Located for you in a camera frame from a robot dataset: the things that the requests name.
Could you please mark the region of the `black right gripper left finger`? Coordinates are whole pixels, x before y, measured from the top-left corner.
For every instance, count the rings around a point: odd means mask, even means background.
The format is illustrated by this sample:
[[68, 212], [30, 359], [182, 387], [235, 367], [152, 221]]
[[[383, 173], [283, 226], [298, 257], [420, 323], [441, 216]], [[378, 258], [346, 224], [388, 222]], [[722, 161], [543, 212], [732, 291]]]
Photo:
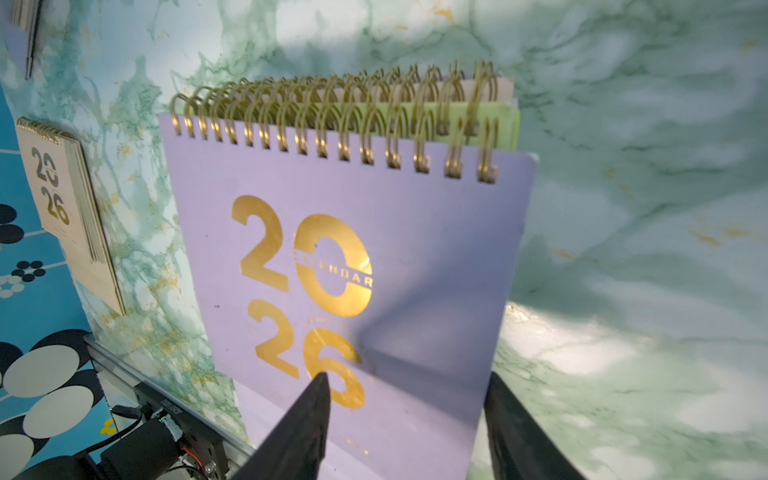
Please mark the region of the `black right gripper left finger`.
[[234, 480], [318, 478], [331, 410], [328, 375], [319, 373], [234, 474]]

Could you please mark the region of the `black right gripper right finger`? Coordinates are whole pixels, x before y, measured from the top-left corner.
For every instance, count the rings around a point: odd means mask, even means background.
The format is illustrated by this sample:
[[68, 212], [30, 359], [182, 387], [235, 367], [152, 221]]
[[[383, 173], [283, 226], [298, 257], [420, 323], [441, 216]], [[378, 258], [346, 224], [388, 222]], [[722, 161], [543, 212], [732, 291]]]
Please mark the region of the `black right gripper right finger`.
[[484, 413], [495, 479], [585, 479], [496, 372], [491, 373]]

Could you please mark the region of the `purple calendar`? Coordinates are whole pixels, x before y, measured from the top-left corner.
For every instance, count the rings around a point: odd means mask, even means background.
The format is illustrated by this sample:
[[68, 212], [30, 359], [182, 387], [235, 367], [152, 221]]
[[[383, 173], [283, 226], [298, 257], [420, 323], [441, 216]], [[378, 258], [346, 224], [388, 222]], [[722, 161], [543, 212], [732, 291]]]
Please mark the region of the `purple calendar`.
[[40, 4], [40, 0], [1, 2], [1, 33], [11, 59], [24, 73], [26, 80], [32, 75]]
[[338, 136], [300, 153], [177, 133], [158, 119], [216, 369], [253, 428], [329, 377], [333, 462], [348, 477], [462, 479], [491, 377], [537, 161], [509, 151]]

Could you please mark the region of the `green calendar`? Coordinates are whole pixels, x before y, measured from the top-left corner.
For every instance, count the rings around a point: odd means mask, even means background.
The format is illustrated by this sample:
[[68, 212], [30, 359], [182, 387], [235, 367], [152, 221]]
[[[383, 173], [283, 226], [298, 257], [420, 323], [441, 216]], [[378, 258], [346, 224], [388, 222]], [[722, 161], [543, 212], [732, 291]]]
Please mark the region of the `green calendar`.
[[[397, 117], [394, 120], [389, 119], [389, 105], [386, 103], [355, 103], [350, 107], [352, 113], [348, 126], [339, 131], [338, 146], [341, 151], [359, 144], [351, 138], [362, 133], [366, 114], [370, 110], [375, 112], [370, 125], [370, 135], [373, 137], [384, 138], [386, 136], [384, 127], [390, 125], [395, 128], [399, 140], [416, 140], [422, 136], [428, 143], [449, 145], [452, 141], [454, 126], [469, 125], [467, 102], [450, 103], [444, 107], [436, 102], [401, 103], [397, 106]], [[491, 124], [491, 146], [494, 149], [510, 152], [517, 150], [521, 113], [515, 101], [480, 103], [475, 123], [472, 125], [473, 133], [461, 138], [463, 144], [473, 147], [482, 146], [484, 138], [481, 136], [481, 128], [485, 123]]]

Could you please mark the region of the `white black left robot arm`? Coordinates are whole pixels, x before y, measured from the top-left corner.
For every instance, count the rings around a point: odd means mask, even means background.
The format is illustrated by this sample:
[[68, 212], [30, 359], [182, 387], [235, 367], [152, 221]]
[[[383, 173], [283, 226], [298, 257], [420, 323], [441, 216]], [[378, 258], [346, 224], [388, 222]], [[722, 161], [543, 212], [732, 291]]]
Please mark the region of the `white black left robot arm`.
[[15, 479], [158, 479], [180, 456], [178, 440], [162, 421], [139, 419], [108, 440], [45, 460]]

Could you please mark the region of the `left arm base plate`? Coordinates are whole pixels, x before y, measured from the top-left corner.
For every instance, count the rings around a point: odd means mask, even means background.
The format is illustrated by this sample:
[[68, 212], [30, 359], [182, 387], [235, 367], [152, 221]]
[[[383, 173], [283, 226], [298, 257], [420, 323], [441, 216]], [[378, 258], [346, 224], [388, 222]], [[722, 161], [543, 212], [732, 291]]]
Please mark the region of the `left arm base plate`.
[[142, 412], [168, 425], [182, 458], [207, 479], [226, 479], [229, 473], [224, 438], [196, 414], [147, 382], [133, 387]]

